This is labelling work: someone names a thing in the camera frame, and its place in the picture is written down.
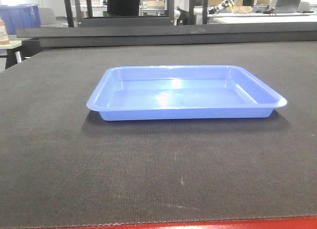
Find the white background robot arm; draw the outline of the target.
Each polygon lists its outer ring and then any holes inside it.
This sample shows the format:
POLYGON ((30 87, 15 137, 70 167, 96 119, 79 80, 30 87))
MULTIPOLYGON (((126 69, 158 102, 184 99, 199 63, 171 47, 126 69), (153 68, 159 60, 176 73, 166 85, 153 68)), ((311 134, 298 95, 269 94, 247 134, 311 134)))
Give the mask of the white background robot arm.
POLYGON ((218 5, 208 6, 206 12, 203 12, 203 8, 194 8, 194 15, 214 15, 218 14, 220 10, 233 8, 235 6, 235 3, 233 0, 223 0, 218 5))

